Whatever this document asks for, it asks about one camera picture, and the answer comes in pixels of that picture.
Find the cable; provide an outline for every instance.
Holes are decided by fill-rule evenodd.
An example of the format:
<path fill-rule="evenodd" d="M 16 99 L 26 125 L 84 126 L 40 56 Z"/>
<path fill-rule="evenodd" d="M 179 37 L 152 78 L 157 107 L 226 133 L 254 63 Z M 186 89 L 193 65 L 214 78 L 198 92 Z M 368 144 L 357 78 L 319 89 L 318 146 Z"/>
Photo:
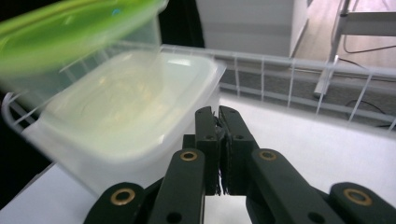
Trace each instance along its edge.
<path fill-rule="evenodd" d="M 355 11 L 357 5 L 358 5 L 358 0 L 355 1 L 355 4 L 353 5 L 352 11 Z M 387 9 L 387 11 L 390 11 L 390 7 L 388 6 L 388 4 L 385 2 L 385 0 L 382 0 L 382 3 L 384 4 L 385 8 Z M 363 53 L 363 52 L 370 52 L 370 51 L 375 51 L 375 50 L 381 50 L 381 49 L 392 49 L 392 48 L 396 48 L 396 45 L 391 45 L 391 46 L 387 46 L 387 47 L 382 47 L 382 48 L 376 48 L 376 49 L 363 49 L 363 50 L 355 50 L 355 51 L 350 51 L 347 49 L 347 35 L 344 36 L 344 42 L 343 42 L 343 49 L 346 53 Z"/>
<path fill-rule="evenodd" d="M 357 103 L 357 102 L 358 102 L 358 100 L 351 100 L 351 101 L 349 101 L 348 103 L 346 103 L 346 106 L 350 106 L 350 104 L 352 104 L 352 103 Z M 384 114 L 384 115 L 387 114 L 387 113 L 385 113 L 381 108 L 379 108 L 379 107 L 376 106 L 376 105 L 373 105 L 372 103 L 369 103 L 369 102 L 363 101 L 363 100 L 361 100 L 361 103 L 365 103 L 365 104 L 367 104 L 367 105 L 372 106 L 373 108 L 375 108 L 376 110 L 378 110 L 381 114 Z"/>
<path fill-rule="evenodd" d="M 350 54 L 370 52 L 370 51 L 381 50 L 381 49 L 393 49 L 393 48 L 396 48 L 396 45 L 391 45 L 391 46 L 377 48 L 377 49 L 363 49 L 363 50 L 350 51 L 347 49 L 347 36 L 344 36 L 343 49 L 346 53 L 350 53 Z"/>
<path fill-rule="evenodd" d="M 360 67 L 360 68 L 362 68 L 362 69 L 368 70 L 366 67 L 363 67 L 363 66 L 361 66 L 360 64 L 355 63 L 355 62 L 352 62 L 352 61 L 350 61 L 350 60 L 342 59 L 342 58 L 338 58 L 338 60 L 343 61 L 343 62 L 346 62 L 346 63 L 352 63 L 352 64 L 355 64 L 356 66 L 358 66 L 358 67 Z"/>
<path fill-rule="evenodd" d="M 353 103 L 357 103 L 358 102 L 358 100 L 351 100 L 351 101 L 349 101 L 348 103 L 346 103 L 345 104 L 345 106 L 346 107 L 348 107 L 348 106 L 350 106 L 351 104 L 353 104 Z M 385 113 L 385 111 L 383 111 L 381 108 L 379 108 L 378 106 L 376 106 L 376 105 L 373 105 L 372 103 L 369 103 L 369 102 L 367 102 L 367 101 L 363 101 L 363 100 L 361 100 L 361 103 L 364 103 L 364 104 L 367 104 L 367 105 L 369 105 L 369 106 L 371 106 L 371 107 L 373 107 L 374 109 L 376 109 L 376 110 L 378 110 L 381 114 L 383 114 L 383 115 L 387 115 L 387 113 Z M 381 125 L 376 125 L 375 127 L 376 128 L 389 128 L 391 126 L 391 124 L 381 124 Z"/>

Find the white cabinet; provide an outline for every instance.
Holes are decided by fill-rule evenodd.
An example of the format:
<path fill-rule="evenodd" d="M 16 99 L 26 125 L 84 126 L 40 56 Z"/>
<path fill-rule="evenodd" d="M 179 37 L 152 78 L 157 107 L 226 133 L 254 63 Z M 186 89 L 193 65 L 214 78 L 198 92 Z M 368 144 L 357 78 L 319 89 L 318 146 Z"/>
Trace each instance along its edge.
<path fill-rule="evenodd" d="M 307 21 L 306 0 L 197 0 L 209 49 L 289 57 Z"/>

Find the white surface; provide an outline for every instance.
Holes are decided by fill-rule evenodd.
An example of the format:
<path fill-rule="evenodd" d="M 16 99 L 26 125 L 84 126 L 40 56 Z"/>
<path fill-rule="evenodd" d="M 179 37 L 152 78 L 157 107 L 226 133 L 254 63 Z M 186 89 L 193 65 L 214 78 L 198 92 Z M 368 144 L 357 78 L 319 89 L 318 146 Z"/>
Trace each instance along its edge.
<path fill-rule="evenodd" d="M 373 133 L 227 94 L 220 103 L 238 110 L 259 146 L 281 152 L 312 186 L 329 192 L 332 184 L 351 181 L 396 206 L 394 133 Z M 82 223 L 94 201 L 55 166 L 0 212 L 0 223 Z M 249 223 L 244 197 L 206 197 L 205 224 L 222 223 Z"/>
<path fill-rule="evenodd" d="M 57 94 L 22 134 L 99 195 L 121 181 L 145 188 L 216 98 L 224 69 L 206 57 L 125 52 Z"/>

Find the screw hole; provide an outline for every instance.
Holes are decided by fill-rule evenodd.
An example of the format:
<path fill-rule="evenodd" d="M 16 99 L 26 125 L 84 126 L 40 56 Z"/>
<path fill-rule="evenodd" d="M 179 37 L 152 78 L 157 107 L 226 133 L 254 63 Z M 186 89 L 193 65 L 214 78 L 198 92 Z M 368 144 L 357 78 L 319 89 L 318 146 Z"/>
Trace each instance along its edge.
<path fill-rule="evenodd" d="M 168 223 L 179 223 L 181 221 L 181 214 L 180 213 L 169 213 L 166 217 L 166 221 Z"/>
<path fill-rule="evenodd" d="M 318 223 L 318 224 L 325 223 L 324 217 L 318 213 L 311 212 L 308 214 L 308 217 L 314 223 Z"/>
<path fill-rule="evenodd" d="M 195 161 L 198 158 L 198 155 L 193 151 L 186 151 L 181 153 L 180 158 L 183 161 Z"/>
<path fill-rule="evenodd" d="M 129 192 L 121 192 L 116 196 L 116 199 L 119 201 L 126 200 L 131 194 Z"/>
<path fill-rule="evenodd" d="M 125 205 L 134 199 L 135 193 L 132 189 L 119 189 L 111 195 L 110 201 L 115 205 Z"/>
<path fill-rule="evenodd" d="M 274 161 L 276 160 L 276 154 L 271 151 L 262 151 L 260 152 L 260 157 L 266 161 Z"/>
<path fill-rule="evenodd" d="M 350 201 L 359 205 L 370 206 L 373 203 L 369 195 L 358 189 L 344 189 L 344 195 Z"/>

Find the dark background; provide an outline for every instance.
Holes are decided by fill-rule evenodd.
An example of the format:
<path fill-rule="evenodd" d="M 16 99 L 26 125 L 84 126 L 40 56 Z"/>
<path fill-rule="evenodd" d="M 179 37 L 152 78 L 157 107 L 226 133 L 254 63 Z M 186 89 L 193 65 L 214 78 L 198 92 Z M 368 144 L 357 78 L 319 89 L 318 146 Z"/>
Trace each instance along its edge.
<path fill-rule="evenodd" d="M 0 22 L 59 0 L 0 0 Z M 170 0 L 160 14 L 164 44 L 204 47 L 194 0 Z M 0 118 L 0 209 L 15 197 L 50 161 L 11 131 Z"/>

